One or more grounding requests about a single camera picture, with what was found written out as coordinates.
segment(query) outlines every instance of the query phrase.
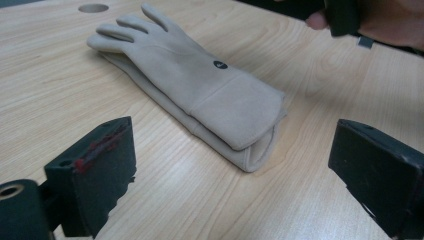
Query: table surface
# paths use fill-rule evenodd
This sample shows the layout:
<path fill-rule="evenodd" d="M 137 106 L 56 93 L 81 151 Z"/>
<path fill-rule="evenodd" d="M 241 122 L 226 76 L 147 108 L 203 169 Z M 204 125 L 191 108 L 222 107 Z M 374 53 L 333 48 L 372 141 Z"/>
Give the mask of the table surface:
<path fill-rule="evenodd" d="M 99 24 L 142 16 L 140 2 L 79 12 L 86 2 L 0 9 L 0 182 L 41 184 L 58 154 L 131 116 L 136 180 L 98 239 L 388 239 L 327 162 L 340 118 L 424 151 L 423 59 L 235 1 L 149 0 L 209 52 L 286 93 L 276 147 L 248 174 L 86 46 Z"/>

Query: screw hole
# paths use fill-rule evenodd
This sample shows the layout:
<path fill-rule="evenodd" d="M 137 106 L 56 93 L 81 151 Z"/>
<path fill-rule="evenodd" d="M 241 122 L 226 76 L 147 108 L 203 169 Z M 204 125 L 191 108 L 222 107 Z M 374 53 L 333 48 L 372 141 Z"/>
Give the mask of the screw hole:
<path fill-rule="evenodd" d="M 85 4 L 78 8 L 78 10 L 83 13 L 99 13 L 99 12 L 104 12 L 108 9 L 109 7 L 107 5 L 98 4 L 98 3 Z"/>
<path fill-rule="evenodd" d="M 22 192 L 22 190 L 24 190 L 24 186 L 21 184 L 14 184 L 3 187 L 2 189 L 0 189 L 0 201 L 14 197 L 20 192 Z"/>
<path fill-rule="evenodd" d="M 66 167 L 66 166 L 69 166 L 69 165 L 71 165 L 71 164 L 72 164 L 72 161 L 71 161 L 71 160 L 65 160 L 65 161 L 61 162 L 61 163 L 59 164 L 59 166 L 61 166 L 61 167 Z"/>

